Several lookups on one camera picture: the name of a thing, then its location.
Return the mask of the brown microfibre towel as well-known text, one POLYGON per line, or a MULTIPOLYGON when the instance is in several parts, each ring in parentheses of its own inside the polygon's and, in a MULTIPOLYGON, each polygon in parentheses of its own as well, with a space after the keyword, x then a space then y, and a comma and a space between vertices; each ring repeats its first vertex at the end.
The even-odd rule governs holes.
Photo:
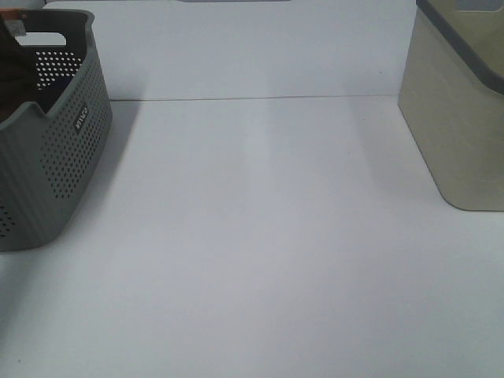
POLYGON ((41 104, 37 83, 33 56, 12 36, 1 18, 1 122, 25 102, 41 104))

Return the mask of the grey perforated plastic basket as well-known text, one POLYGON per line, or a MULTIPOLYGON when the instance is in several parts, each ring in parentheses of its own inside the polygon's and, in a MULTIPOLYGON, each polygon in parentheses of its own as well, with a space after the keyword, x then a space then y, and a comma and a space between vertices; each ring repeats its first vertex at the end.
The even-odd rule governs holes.
POLYGON ((92 31, 83 10, 24 9, 6 23, 33 56, 41 104, 23 103, 1 122, 1 249, 56 239, 86 191, 112 124, 92 31))

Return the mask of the beige bin with grey rim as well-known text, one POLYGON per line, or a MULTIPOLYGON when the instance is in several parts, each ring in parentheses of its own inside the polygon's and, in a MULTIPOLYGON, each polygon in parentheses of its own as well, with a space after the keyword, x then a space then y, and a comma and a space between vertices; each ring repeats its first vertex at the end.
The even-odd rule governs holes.
POLYGON ((418 1, 398 107, 439 193, 503 209, 503 3, 418 1))

